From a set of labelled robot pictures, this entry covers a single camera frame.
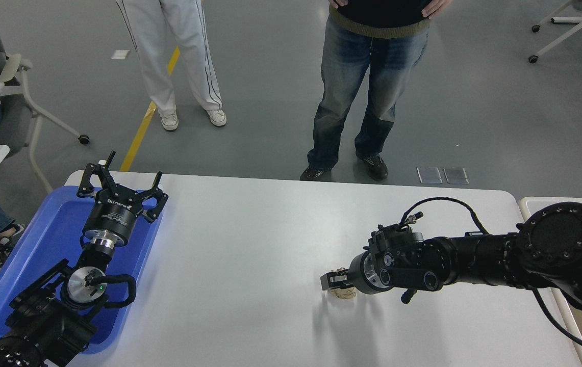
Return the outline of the person's left hand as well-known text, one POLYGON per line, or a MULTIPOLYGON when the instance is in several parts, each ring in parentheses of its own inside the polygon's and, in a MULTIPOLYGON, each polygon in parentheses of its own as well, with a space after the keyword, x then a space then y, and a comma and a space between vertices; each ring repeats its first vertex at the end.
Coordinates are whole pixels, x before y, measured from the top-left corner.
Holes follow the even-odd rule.
POLYGON ((421 14, 425 19, 433 19, 451 3, 452 0, 432 0, 421 10, 421 14))

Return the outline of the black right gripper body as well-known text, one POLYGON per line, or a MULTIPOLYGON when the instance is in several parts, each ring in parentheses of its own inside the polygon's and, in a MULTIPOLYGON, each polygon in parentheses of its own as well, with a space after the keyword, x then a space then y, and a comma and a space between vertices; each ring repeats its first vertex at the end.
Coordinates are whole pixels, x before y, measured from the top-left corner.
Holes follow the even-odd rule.
POLYGON ((372 274, 373 260, 370 258, 370 253, 361 253, 350 262, 347 280, 361 293, 370 295, 373 293, 369 279, 372 274))

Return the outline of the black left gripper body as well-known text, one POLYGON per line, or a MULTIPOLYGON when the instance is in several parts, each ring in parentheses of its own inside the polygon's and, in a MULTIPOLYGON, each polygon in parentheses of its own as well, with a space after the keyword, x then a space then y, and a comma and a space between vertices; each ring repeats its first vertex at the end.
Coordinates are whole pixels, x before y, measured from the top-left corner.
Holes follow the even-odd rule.
POLYGON ((94 205, 83 226, 83 234, 92 239, 102 232, 118 240, 129 240, 142 212, 139 192, 125 187, 105 188, 95 193, 94 205))

